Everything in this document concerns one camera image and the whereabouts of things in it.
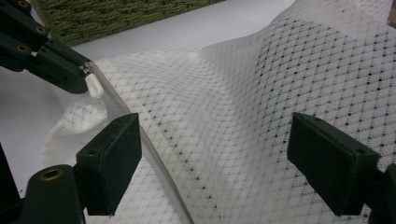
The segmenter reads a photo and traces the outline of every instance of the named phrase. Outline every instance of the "screw hole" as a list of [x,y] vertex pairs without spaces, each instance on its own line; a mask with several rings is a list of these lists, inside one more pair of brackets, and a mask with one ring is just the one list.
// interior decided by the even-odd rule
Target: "screw hole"
[[20,5],[20,7],[27,7],[27,3],[25,1],[19,1],[18,5]]
[[40,179],[44,180],[44,181],[53,180],[53,179],[56,179],[59,176],[61,176],[63,173],[64,173],[64,171],[62,169],[48,170],[46,173],[44,173],[40,176]]
[[357,149],[355,149],[355,150],[356,150],[356,152],[359,153],[359,154],[365,154],[365,153],[366,153],[366,151],[364,151],[363,149],[360,149],[360,148],[357,148]]
[[46,33],[46,29],[44,29],[44,27],[37,26],[35,29],[36,29],[39,33],[41,33],[41,34]]
[[26,48],[26,46],[24,46],[24,45],[18,45],[18,46],[17,46],[17,50],[19,50],[19,51],[21,51],[21,52],[26,52],[26,51],[27,51],[27,48]]
[[90,151],[88,152],[88,154],[89,154],[90,156],[94,156],[94,155],[96,155],[96,153],[97,153],[96,150],[90,150]]

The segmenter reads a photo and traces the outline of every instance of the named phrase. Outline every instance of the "brass insert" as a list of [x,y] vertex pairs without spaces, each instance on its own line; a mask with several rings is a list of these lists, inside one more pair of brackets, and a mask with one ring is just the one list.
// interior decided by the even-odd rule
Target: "brass insert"
[[21,51],[21,52],[26,52],[26,51],[27,51],[27,48],[26,48],[26,46],[24,46],[24,45],[18,45],[18,46],[17,46],[17,50],[18,50],[18,51]]
[[25,1],[19,1],[18,5],[20,5],[20,7],[27,7],[27,3]]
[[44,181],[50,181],[50,180],[58,178],[63,173],[64,173],[64,170],[62,170],[62,169],[51,169],[51,170],[48,170],[47,172],[45,172],[44,174],[42,174],[40,176],[40,179],[44,180]]
[[36,29],[39,33],[41,33],[41,34],[46,33],[46,29],[44,29],[44,27],[37,26],[35,29]]

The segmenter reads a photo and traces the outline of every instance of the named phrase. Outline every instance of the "white mesh fabric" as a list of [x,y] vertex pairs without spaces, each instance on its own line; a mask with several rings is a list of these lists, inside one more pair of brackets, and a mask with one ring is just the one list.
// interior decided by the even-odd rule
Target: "white mesh fabric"
[[[46,144],[45,166],[76,164],[76,154],[107,124],[124,115],[106,95],[102,100],[91,98],[88,93],[74,97],[61,120],[53,128]],[[167,187],[149,164],[153,163],[143,146],[143,158],[139,162],[130,187],[122,198],[114,217],[89,217],[88,223],[186,223]]]
[[392,0],[356,0],[355,6],[384,23],[388,22]]
[[[376,8],[383,5],[370,6],[299,0],[255,35],[97,64],[139,113],[195,223],[367,222],[367,208],[359,217],[334,216],[286,149],[291,113],[302,112],[379,152],[381,170],[395,162],[396,33],[369,15],[386,13]],[[186,221],[172,215],[172,204],[147,205],[162,191],[141,163],[110,220]],[[150,183],[158,191],[140,188]],[[146,214],[133,209],[138,203]],[[145,219],[157,211],[163,218]]]

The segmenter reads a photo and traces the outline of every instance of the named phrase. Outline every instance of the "dark green clamp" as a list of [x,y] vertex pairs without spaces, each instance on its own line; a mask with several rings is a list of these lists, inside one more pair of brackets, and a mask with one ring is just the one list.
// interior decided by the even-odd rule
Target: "dark green clamp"
[[335,215],[358,216],[366,203],[370,223],[396,223],[396,165],[383,173],[379,158],[326,121],[293,114],[288,159]]
[[141,157],[138,115],[113,120],[77,154],[75,167],[30,178],[19,223],[85,223],[85,207],[91,216],[115,215]]
[[86,92],[82,66],[90,60],[48,38],[30,10],[26,1],[0,0],[0,65],[14,72],[26,69],[70,93]]

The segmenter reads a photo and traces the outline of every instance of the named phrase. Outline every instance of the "green fabric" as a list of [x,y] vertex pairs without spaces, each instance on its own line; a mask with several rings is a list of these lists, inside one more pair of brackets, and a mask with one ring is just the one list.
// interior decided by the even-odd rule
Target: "green fabric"
[[68,46],[222,0],[31,0],[52,36]]

